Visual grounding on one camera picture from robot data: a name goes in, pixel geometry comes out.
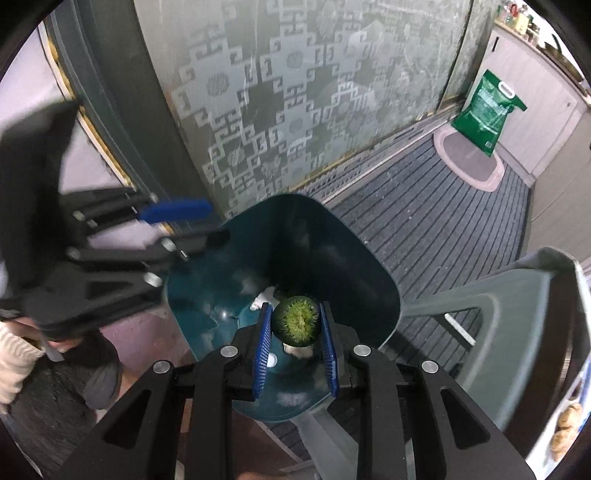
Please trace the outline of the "person's left hand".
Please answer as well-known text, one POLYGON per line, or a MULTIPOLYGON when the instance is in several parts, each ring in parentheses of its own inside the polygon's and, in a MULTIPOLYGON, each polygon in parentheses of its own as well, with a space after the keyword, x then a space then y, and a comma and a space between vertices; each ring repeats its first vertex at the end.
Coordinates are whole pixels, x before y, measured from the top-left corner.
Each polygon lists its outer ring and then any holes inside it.
MULTIPOLYGON (((42 335, 39 329, 34 324, 33 320, 28 317, 20 317, 15 320, 5 321, 8 330, 19 337, 25 338, 30 342, 42 342, 42 335)), ((67 352, 76 348, 83 342, 82 338, 72 338, 63 341, 46 340, 46 344, 57 350, 60 353, 67 352)))

